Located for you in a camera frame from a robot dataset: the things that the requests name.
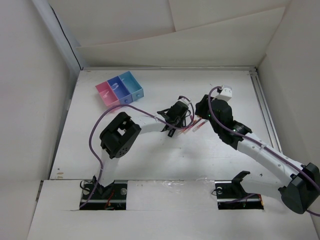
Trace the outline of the blue cap black highlighter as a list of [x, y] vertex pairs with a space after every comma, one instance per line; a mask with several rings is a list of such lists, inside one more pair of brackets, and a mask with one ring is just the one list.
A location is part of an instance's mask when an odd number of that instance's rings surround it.
[[168, 132], [167, 136], [170, 137], [170, 138], [172, 138], [173, 135], [174, 135], [174, 133], [175, 133], [175, 131], [176, 131], [175, 129], [171, 129], [171, 130]]

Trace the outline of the purple-blue drawer box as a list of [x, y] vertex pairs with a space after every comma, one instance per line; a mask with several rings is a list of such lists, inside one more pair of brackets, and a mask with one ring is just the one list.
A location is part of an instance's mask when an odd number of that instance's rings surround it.
[[127, 89], [119, 76], [113, 77], [107, 80], [107, 82], [118, 98], [120, 104], [130, 104], [133, 102], [130, 91]]

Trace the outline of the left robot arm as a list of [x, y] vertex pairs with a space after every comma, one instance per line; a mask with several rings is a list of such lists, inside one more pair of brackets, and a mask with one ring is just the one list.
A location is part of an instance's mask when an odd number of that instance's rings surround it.
[[94, 197], [102, 200], [111, 194], [118, 162], [129, 152], [139, 135], [167, 132], [167, 136], [171, 138], [176, 130], [187, 128], [188, 113], [191, 113], [192, 122], [194, 107], [184, 96], [180, 96], [170, 108], [158, 111], [156, 116], [143, 112], [145, 116], [132, 118], [124, 111], [120, 112], [99, 135], [102, 155], [98, 175], [92, 179]]

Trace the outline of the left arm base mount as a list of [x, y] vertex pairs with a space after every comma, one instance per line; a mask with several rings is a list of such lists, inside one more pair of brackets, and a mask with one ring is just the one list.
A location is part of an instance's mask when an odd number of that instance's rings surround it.
[[82, 180], [79, 184], [82, 192], [79, 203], [80, 210], [124, 211], [127, 208], [128, 182], [115, 180], [108, 186], [99, 184], [91, 195], [97, 179]]

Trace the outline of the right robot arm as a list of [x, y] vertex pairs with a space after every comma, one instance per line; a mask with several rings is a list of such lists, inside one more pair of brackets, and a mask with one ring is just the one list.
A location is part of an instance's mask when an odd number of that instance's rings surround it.
[[223, 143], [254, 159], [281, 182], [280, 186], [261, 183], [260, 187], [291, 211], [308, 211], [320, 195], [320, 170], [316, 165], [303, 165], [266, 145], [250, 128], [233, 119], [232, 108], [224, 99], [205, 95], [195, 107], [195, 114], [210, 122]]

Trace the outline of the light blue drawer box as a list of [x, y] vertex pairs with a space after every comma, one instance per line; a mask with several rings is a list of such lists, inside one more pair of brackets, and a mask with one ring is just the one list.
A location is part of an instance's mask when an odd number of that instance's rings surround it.
[[144, 90], [142, 86], [130, 71], [120, 74], [119, 78], [130, 92], [134, 102], [144, 97]]

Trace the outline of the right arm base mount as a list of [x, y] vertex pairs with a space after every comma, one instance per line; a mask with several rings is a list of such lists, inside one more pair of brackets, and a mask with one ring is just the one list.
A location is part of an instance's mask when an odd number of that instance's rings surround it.
[[219, 210], [264, 210], [260, 194], [245, 192], [241, 186], [249, 171], [241, 171], [232, 180], [215, 180], [211, 195], [216, 197]]

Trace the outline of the pink drawer box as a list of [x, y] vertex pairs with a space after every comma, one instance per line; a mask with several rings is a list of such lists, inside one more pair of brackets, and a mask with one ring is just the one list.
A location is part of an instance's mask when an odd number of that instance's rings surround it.
[[100, 98], [105, 106], [109, 109], [115, 105], [119, 105], [120, 101], [107, 81], [95, 86]]

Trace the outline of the red gel pen refill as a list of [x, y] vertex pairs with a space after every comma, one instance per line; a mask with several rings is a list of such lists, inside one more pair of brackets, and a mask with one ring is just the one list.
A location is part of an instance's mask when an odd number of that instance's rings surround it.
[[201, 122], [199, 125], [197, 125], [192, 131], [196, 132], [198, 131], [204, 124], [206, 124], [208, 122], [208, 120], [204, 120], [203, 122]]

